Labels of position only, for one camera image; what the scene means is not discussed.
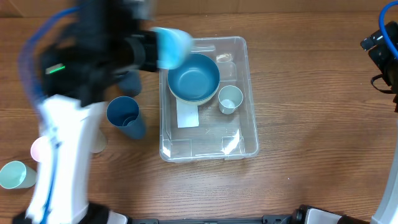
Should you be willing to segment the mint green small cup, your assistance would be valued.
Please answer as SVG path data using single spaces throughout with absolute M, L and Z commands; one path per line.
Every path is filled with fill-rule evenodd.
M 11 161 L 1 169 L 1 187 L 26 189 L 35 185 L 37 173 L 21 161 Z

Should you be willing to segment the dark blue bowl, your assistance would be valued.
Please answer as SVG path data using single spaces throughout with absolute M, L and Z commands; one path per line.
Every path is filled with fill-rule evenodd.
M 176 69 L 167 74 L 169 88 L 181 99 L 199 101 L 219 88 L 221 75 L 217 64 L 208 56 L 191 53 Z

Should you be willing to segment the grey small cup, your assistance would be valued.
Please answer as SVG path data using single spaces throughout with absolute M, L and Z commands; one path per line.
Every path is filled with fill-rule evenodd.
M 232 114 L 243 102 L 242 91 L 234 86 L 224 86 L 218 93 L 219 109 L 223 114 Z

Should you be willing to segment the pink small cup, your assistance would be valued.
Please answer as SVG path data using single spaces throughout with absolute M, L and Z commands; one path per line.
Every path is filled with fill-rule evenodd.
M 41 140 L 42 138 L 37 138 L 30 147 L 30 155 L 36 162 L 40 162 Z

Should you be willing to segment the beige tall cup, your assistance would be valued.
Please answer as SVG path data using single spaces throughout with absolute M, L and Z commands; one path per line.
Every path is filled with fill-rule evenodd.
M 107 139 L 106 136 L 103 134 L 101 130 L 98 131 L 97 136 L 96 136 L 96 141 L 91 149 L 91 153 L 97 154 L 106 149 L 107 146 Z

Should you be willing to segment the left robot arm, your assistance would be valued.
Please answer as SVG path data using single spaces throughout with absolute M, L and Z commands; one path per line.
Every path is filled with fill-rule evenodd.
M 50 149 L 38 166 L 32 200 L 14 223 L 80 223 L 95 209 L 88 176 L 106 90 L 122 83 L 138 95 L 134 72 L 159 69 L 156 34 L 141 27 L 154 4 L 77 1 L 24 44 L 19 76 Z

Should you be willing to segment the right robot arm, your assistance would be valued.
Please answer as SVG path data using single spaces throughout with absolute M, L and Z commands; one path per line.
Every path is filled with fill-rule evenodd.
M 380 69 L 381 74 L 372 77 L 371 84 L 382 79 L 388 89 L 381 93 L 394 95 L 393 102 L 397 103 L 397 58 L 391 52 L 381 31 L 377 30 L 360 43 L 370 59 Z M 371 217 L 371 223 L 397 223 L 397 153 L 389 173 L 386 189 L 376 213 Z

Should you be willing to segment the cream bowl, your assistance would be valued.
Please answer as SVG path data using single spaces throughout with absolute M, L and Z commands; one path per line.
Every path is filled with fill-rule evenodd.
M 209 97 L 205 98 L 204 100 L 199 100 L 199 101 L 187 101 L 187 100 L 183 100 L 183 99 L 181 99 L 181 98 L 179 98 L 179 97 L 177 97 L 177 96 L 175 96 L 175 95 L 174 95 L 174 97 L 175 97 L 177 100 L 179 100 L 179 101 L 181 101 L 181 102 L 183 102 L 183 103 L 187 103 L 187 104 L 191 104 L 191 105 L 204 105 L 205 103 L 207 103 L 208 101 L 210 101 L 210 100 L 214 97 L 214 95 L 215 95 L 215 94 L 210 95 Z
M 174 96 L 174 95 L 176 96 L 176 94 L 175 94 L 171 89 L 170 89 L 170 92 L 171 92 L 171 94 L 173 94 L 173 96 Z

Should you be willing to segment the light blue small cup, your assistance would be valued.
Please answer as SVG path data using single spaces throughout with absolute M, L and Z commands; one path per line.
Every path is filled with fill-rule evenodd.
M 179 29 L 153 27 L 152 31 L 157 38 L 158 67 L 173 70 L 181 66 L 193 47 L 193 37 Z

